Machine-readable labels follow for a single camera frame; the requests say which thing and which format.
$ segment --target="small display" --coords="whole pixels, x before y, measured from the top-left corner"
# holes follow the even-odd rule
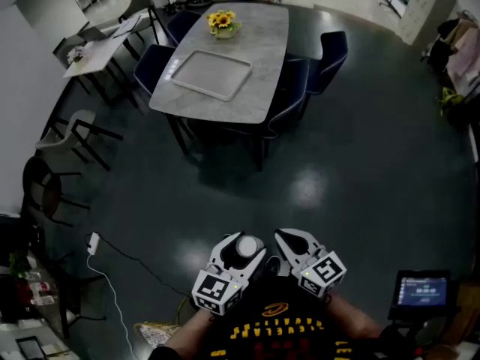
[[[441,307],[446,305],[447,279],[402,277],[398,305],[405,307]]]

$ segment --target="person's arm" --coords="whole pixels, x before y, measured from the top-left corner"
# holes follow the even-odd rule
[[[352,339],[379,338],[382,327],[365,312],[343,300],[339,295],[331,294],[326,310],[338,327]]]
[[[199,352],[209,329],[213,315],[200,308],[187,324],[182,326],[166,343],[165,347],[175,350],[182,360],[191,360]]]

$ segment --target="yellow logo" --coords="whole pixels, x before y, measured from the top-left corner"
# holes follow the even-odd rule
[[[285,312],[288,309],[287,303],[274,303],[265,307],[266,311],[262,313],[262,316],[272,317]]]

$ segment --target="black shirt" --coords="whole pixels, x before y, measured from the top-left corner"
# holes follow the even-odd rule
[[[375,359],[369,343],[350,340],[327,317],[325,303],[301,289],[294,277],[251,284],[216,323],[199,359]],[[149,360],[179,360],[159,347]]]

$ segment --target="potted plant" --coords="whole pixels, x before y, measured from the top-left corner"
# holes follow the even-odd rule
[[[10,263],[10,275],[15,278],[23,278],[25,273],[30,270],[29,261],[27,260],[26,255],[19,250],[10,253],[8,261]]]
[[[68,64],[77,63],[83,58],[83,47],[74,46],[67,55]]]
[[[242,27],[240,22],[233,22],[232,19],[235,18],[235,13],[229,10],[228,12],[223,12],[219,10],[216,13],[211,13],[207,16],[208,25],[210,26],[210,33],[214,35],[217,39],[230,39],[232,38],[236,31]]]

